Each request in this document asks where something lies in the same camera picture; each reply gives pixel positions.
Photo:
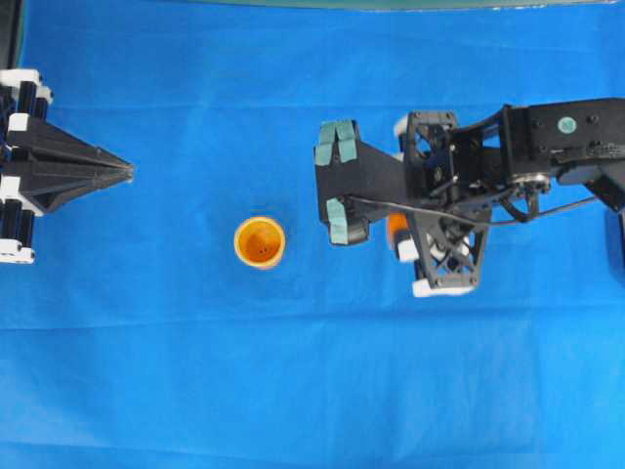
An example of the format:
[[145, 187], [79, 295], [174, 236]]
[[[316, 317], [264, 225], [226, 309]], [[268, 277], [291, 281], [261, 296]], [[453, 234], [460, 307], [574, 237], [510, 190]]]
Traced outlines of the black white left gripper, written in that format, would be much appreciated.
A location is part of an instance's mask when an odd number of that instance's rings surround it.
[[[53, 92], [36, 69], [1, 71], [1, 261], [31, 264], [34, 221], [91, 192], [134, 179], [134, 166], [46, 120]], [[62, 173], [30, 169], [38, 156], [106, 168]]]

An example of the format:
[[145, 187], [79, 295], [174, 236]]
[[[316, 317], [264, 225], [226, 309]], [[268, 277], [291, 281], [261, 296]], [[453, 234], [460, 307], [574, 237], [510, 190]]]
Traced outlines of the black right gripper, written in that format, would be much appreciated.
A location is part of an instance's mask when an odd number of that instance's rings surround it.
[[[497, 137], [503, 110], [468, 126], [451, 111], [415, 110], [395, 126], [402, 162], [360, 139], [354, 120], [321, 125], [314, 147], [320, 221], [333, 245], [369, 239], [370, 226], [392, 213], [407, 218], [409, 235], [395, 248], [415, 269], [417, 298], [461, 296], [480, 283], [492, 208], [508, 194]], [[397, 211], [356, 196], [405, 196], [405, 173], [415, 193]]]

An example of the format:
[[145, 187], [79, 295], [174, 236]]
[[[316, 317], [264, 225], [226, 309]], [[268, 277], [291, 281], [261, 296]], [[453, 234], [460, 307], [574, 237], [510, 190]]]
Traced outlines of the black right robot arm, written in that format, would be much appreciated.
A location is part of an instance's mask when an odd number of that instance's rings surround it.
[[396, 257], [414, 267], [416, 297], [478, 287], [494, 208], [510, 224], [531, 222], [553, 183], [624, 208], [620, 99], [506, 105], [469, 126], [450, 110], [414, 110], [394, 132], [399, 151], [388, 154], [365, 143], [354, 120], [321, 126], [318, 216], [336, 246], [366, 241], [370, 226], [385, 221]]

